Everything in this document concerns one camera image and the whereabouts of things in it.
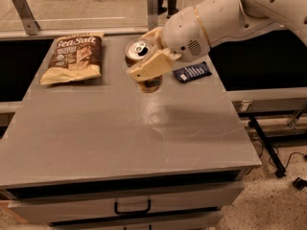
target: drawer handle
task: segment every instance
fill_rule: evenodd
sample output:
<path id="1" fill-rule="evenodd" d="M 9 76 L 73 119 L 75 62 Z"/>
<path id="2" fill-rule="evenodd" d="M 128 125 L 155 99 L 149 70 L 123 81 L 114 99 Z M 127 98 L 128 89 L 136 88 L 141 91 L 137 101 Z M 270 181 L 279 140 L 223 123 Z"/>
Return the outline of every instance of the drawer handle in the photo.
<path id="1" fill-rule="evenodd" d="M 152 202 L 150 199 L 147 200 L 147 208 L 141 211 L 119 211 L 118 210 L 118 202 L 114 203 L 114 212 L 116 215 L 138 215 L 138 214 L 146 214 L 152 208 Z"/>
<path id="2" fill-rule="evenodd" d="M 148 226 L 148 230 L 152 230 L 152 226 L 151 225 Z"/>

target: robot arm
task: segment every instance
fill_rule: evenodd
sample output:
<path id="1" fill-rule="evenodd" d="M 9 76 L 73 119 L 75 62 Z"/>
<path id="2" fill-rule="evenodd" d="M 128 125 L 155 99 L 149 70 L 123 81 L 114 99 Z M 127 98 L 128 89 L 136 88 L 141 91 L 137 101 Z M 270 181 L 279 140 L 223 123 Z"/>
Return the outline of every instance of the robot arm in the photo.
<path id="1" fill-rule="evenodd" d="M 191 62 L 223 42 L 280 29 L 307 46 L 307 0 L 205 0 L 129 45 L 130 76 L 144 92 L 154 92 L 176 60 Z"/>

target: table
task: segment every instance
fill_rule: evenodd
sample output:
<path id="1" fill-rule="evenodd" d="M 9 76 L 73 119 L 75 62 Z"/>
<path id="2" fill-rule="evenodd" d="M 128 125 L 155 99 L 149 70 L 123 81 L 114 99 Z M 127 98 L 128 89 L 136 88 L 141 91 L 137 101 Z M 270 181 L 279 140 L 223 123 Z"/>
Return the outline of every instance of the table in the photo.
<path id="1" fill-rule="evenodd" d="M 137 89 L 124 52 L 138 36 L 104 37 L 94 80 L 41 86 L 54 44 L 42 62 L 0 143 L 1 196 L 28 222 L 205 228 L 261 165 L 208 57 L 210 77 Z"/>

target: floor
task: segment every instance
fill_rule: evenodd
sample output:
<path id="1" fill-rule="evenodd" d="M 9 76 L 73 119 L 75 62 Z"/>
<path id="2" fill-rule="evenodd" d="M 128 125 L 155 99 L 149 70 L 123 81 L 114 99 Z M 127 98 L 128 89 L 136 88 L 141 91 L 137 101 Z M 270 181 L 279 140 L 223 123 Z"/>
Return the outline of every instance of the floor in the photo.
<path id="1" fill-rule="evenodd" d="M 146 0 L 27 0 L 42 30 L 144 26 L 147 23 Z M 181 10 L 202 0 L 177 0 Z M 11 0 L 0 0 L 0 33 L 23 30 Z M 167 21 L 166 13 L 159 16 L 159 24 Z M 302 117 L 295 128 L 287 126 L 289 117 L 262 118 L 260 124 L 269 133 L 299 132 L 307 128 Z M 305 230 L 307 225 L 307 188 L 293 187 L 297 178 L 307 178 L 307 161 L 301 154 L 291 157 L 287 176 L 277 178 L 270 156 L 263 149 L 248 121 L 242 120 L 263 165 L 249 172 L 245 190 L 231 206 L 223 208 L 224 218 L 218 230 Z M 277 145 L 284 165 L 292 152 L 307 154 L 305 143 Z M 20 224 L 0 210 L 0 230 L 45 230 L 44 225 Z"/>

